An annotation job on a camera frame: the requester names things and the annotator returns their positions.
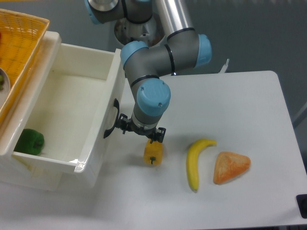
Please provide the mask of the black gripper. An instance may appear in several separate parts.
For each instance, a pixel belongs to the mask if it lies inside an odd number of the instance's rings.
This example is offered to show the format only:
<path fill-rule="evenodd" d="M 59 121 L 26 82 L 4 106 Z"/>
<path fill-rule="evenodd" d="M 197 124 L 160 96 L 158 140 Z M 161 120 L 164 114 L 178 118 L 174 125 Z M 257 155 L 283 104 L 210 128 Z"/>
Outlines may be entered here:
<path fill-rule="evenodd" d="M 163 127 L 159 127 L 158 129 L 156 129 L 156 126 L 152 125 L 150 125 L 149 127 L 139 126 L 133 120 L 128 119 L 125 114 L 119 115 L 119 118 L 116 121 L 116 128 L 122 130 L 122 134 L 133 131 L 140 136 L 146 136 L 151 140 L 150 143 L 163 143 L 166 133 L 166 129 Z"/>

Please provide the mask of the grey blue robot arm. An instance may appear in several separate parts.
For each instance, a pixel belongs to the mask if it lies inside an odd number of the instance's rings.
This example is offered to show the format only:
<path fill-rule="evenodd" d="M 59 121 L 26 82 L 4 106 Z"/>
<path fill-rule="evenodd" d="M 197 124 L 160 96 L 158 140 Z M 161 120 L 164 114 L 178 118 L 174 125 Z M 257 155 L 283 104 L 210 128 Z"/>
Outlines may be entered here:
<path fill-rule="evenodd" d="M 87 0 L 85 5 L 94 23 L 125 19 L 139 25 L 153 18 L 152 7 L 157 6 L 166 44 L 149 47 L 141 39 L 132 38 L 122 48 L 121 63 L 135 105 L 131 118 L 117 114 L 113 126 L 163 142 L 166 129 L 157 124 L 168 108 L 171 92 L 161 77 L 210 62 L 208 37 L 196 33 L 183 0 Z"/>

